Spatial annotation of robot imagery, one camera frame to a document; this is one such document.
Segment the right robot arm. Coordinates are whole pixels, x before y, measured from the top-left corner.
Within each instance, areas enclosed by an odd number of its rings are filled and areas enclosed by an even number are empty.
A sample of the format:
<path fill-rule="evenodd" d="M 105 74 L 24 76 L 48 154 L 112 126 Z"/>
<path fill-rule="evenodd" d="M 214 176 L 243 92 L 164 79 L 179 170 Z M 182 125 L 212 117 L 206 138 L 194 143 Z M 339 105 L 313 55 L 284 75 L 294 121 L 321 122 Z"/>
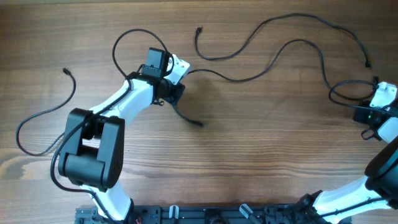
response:
<path fill-rule="evenodd" d="M 372 131 L 367 139 L 387 146 L 366 166 L 364 176 L 335 190 L 306 195 L 296 204 L 295 223 L 341 223 L 343 220 L 378 209 L 397 209 L 397 99 L 361 102 L 353 116 Z"/>

